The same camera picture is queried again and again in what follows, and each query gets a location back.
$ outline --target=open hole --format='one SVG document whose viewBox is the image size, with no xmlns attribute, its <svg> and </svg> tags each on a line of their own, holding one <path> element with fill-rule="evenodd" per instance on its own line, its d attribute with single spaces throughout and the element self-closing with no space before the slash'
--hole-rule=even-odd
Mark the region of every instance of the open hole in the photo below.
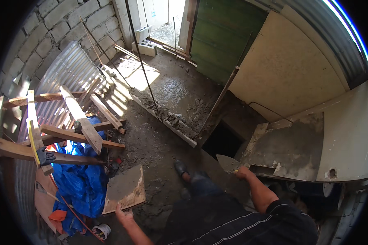
<svg viewBox="0 0 368 245">
<path fill-rule="evenodd" d="M 335 178 L 335 169 L 330 169 L 329 176 L 330 178 Z"/>
<path fill-rule="evenodd" d="M 216 160 L 217 154 L 234 158 L 243 142 L 225 123 L 220 122 L 203 144 L 202 149 Z"/>
</svg>

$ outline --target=black shirt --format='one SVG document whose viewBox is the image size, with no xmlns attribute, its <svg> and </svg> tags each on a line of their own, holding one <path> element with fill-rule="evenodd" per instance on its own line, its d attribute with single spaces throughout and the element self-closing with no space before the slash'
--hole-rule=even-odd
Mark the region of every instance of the black shirt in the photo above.
<svg viewBox="0 0 368 245">
<path fill-rule="evenodd" d="M 290 200 L 272 202 L 265 214 L 246 211 L 227 194 L 182 200 L 173 206 L 157 245 L 313 244 L 311 217 Z"/>
</svg>

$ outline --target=white bucket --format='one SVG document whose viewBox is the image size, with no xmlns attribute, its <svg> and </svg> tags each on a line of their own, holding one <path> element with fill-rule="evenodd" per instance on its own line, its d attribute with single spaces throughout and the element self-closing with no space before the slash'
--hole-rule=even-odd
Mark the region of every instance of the white bucket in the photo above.
<svg viewBox="0 0 368 245">
<path fill-rule="evenodd" d="M 102 240 L 105 240 L 111 232 L 107 224 L 100 224 L 93 227 L 93 232 L 97 234 Z"/>
</svg>

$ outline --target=blue tarp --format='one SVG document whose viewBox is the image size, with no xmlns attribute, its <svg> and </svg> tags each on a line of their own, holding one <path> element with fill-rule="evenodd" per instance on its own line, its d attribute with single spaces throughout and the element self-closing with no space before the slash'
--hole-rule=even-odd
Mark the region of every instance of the blue tarp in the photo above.
<svg viewBox="0 0 368 245">
<path fill-rule="evenodd" d="M 88 120 L 91 124 L 101 122 L 97 116 L 88 117 Z M 103 131 L 98 132 L 98 134 L 104 140 L 106 139 Z M 63 148 L 60 148 L 58 144 L 55 144 L 55 146 L 60 153 L 78 156 L 97 156 L 89 144 L 67 140 L 67 146 Z M 103 166 L 53 164 L 53 169 L 53 177 L 58 187 L 56 197 L 59 200 L 62 200 L 60 197 L 61 194 L 67 203 L 74 206 L 80 218 L 82 218 L 81 214 L 91 218 L 101 215 L 105 205 L 106 184 L 108 183 L 108 177 L 105 174 Z M 57 209 L 67 211 L 67 216 L 62 221 L 65 232 L 73 236 L 76 231 L 82 231 L 83 225 L 65 204 L 56 201 L 53 211 Z"/>
</svg>

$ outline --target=man's arm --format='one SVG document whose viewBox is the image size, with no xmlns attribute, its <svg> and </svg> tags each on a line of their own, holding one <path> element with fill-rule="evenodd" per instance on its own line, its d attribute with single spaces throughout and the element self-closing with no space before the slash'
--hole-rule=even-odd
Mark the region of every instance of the man's arm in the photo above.
<svg viewBox="0 0 368 245">
<path fill-rule="evenodd" d="M 116 216 L 118 221 L 126 229 L 128 235 L 135 245 L 154 245 L 154 243 L 146 236 L 142 229 L 134 220 L 134 214 L 132 209 L 127 212 L 121 211 L 121 204 L 118 203 L 116 206 Z"/>
<path fill-rule="evenodd" d="M 270 203 L 279 199 L 277 195 L 267 188 L 248 168 L 241 166 L 239 171 L 235 172 L 235 174 L 237 178 L 245 179 L 250 184 L 252 201 L 254 202 L 255 208 L 260 213 L 266 213 Z"/>
</svg>

